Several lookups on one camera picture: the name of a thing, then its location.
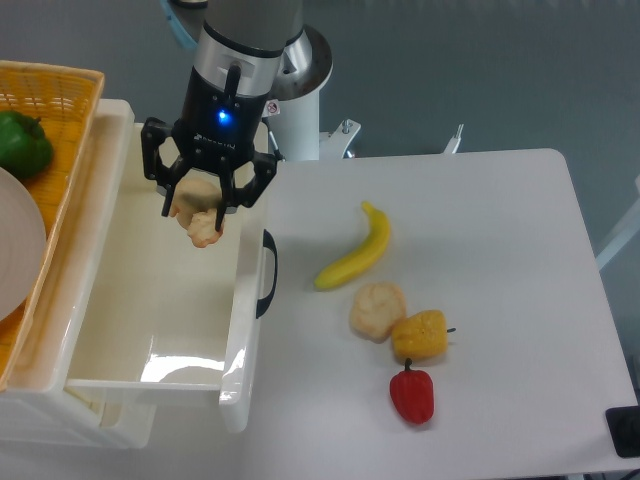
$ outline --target blue led light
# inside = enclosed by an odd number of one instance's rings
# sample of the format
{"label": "blue led light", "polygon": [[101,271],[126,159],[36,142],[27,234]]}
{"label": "blue led light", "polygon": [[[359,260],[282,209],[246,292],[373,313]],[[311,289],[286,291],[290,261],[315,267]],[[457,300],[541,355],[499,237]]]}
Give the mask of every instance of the blue led light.
{"label": "blue led light", "polygon": [[229,115],[224,110],[220,110],[218,112],[218,122],[220,123],[220,125],[227,126],[231,123],[231,120],[231,115]]}

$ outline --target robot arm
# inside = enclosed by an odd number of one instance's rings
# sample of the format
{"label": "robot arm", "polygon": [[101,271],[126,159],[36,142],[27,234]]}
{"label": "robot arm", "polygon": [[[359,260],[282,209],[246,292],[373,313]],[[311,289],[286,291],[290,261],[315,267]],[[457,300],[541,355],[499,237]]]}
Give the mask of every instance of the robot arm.
{"label": "robot arm", "polygon": [[[142,129],[144,174],[165,195],[163,216],[192,168],[220,178],[216,231],[226,212],[253,206],[273,179],[278,159],[256,152],[253,138],[284,48],[302,34],[301,12],[301,0],[209,1],[182,115],[173,126],[148,118]],[[159,154],[167,137],[180,152],[169,167]],[[255,176],[237,187],[234,172],[247,162]]]}

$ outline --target white plastic drawer unit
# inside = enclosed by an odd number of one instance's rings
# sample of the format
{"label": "white plastic drawer unit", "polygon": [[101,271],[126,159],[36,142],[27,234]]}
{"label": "white plastic drawer unit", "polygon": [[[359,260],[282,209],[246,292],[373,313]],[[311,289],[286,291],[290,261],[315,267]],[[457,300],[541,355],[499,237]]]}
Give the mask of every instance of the white plastic drawer unit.
{"label": "white plastic drawer unit", "polygon": [[[264,202],[227,215],[214,247],[194,248],[160,215],[140,128],[126,102],[100,102],[83,188],[0,394],[0,439],[141,447],[160,404],[220,408],[230,431],[246,426],[257,305],[269,301],[259,300],[265,242],[275,250]],[[167,163],[178,154],[170,139],[161,153]]]}

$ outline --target drawer handle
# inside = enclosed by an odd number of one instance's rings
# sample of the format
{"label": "drawer handle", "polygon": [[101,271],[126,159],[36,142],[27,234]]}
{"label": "drawer handle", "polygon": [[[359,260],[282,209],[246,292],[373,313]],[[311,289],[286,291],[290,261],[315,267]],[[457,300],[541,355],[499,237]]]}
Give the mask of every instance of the drawer handle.
{"label": "drawer handle", "polygon": [[273,239],[273,236],[266,230],[262,235],[262,246],[267,250],[271,250],[275,263],[273,268],[273,284],[271,285],[271,291],[267,294],[266,297],[258,300],[258,305],[256,307],[256,318],[260,318],[269,309],[269,305],[271,305],[273,296],[276,293],[276,283],[278,281],[278,249],[276,248],[276,242]]}

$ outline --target banana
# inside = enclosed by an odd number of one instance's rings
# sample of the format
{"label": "banana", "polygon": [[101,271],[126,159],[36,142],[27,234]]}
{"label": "banana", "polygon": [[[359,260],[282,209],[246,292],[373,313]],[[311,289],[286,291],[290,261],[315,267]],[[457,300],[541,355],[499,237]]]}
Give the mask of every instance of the banana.
{"label": "banana", "polygon": [[369,202],[362,202],[362,209],[369,217],[369,235],[355,250],[318,274],[313,282],[318,290],[329,290],[347,283],[368,270],[387,249],[391,237],[387,215]]}

